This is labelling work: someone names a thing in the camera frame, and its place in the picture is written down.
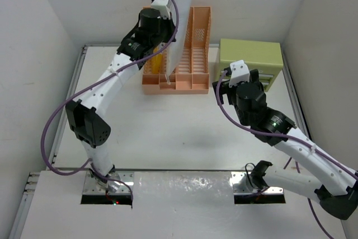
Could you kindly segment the orange plastic clipboard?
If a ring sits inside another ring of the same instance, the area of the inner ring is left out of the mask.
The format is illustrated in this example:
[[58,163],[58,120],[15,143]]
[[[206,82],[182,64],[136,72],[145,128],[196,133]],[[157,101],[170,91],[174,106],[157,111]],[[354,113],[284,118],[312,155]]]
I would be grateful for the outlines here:
[[[160,43],[154,50],[153,53],[158,52],[165,46],[165,43]],[[161,71],[161,65],[162,65],[162,59],[163,59],[163,53],[160,52],[159,54],[155,55],[151,58],[150,64],[151,64],[151,70],[153,74],[159,74]]]

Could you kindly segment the green metal drawer box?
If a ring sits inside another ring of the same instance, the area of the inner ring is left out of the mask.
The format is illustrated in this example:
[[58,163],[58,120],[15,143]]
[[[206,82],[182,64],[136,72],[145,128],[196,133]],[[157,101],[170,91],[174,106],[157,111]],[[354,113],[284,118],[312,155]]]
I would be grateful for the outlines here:
[[220,39],[218,53],[214,77],[216,81],[223,69],[233,62],[243,60],[250,70],[258,70],[265,92],[269,91],[284,66],[281,45],[274,42]]

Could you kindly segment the clear mesh document pouch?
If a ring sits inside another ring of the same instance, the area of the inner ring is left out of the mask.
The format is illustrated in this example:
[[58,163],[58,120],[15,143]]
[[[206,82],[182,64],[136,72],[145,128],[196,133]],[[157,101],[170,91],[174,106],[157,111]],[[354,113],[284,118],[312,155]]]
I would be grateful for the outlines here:
[[169,81],[169,76],[178,66],[183,54],[191,2],[192,0],[175,0],[176,6],[178,8],[178,16],[176,16],[174,6],[171,7],[171,11],[173,13],[173,22],[175,24],[178,22],[178,28],[175,37],[176,41],[173,41],[167,48],[166,72],[164,76],[169,85],[171,84]]

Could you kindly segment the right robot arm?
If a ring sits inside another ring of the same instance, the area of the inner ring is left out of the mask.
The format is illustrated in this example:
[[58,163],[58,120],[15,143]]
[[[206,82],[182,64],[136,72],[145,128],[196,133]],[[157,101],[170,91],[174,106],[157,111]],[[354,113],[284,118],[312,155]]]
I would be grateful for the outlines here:
[[357,171],[329,156],[311,141],[284,113],[268,107],[258,71],[239,67],[226,68],[213,82],[217,103],[223,107],[228,98],[238,120],[225,117],[258,140],[285,153],[310,172],[290,174],[270,161],[253,165],[246,176],[250,190],[281,187],[318,203],[331,216],[349,219],[357,209]]

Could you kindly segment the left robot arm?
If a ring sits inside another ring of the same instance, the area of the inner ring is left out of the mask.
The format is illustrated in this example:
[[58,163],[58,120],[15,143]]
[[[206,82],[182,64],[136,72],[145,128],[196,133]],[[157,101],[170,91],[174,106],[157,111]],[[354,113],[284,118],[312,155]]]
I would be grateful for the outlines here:
[[71,131],[81,141],[93,171],[109,177],[114,169],[106,146],[111,128],[105,114],[123,85],[150,59],[161,43],[175,35],[175,23],[169,11],[144,8],[138,22],[122,39],[117,52],[95,86],[65,106]]

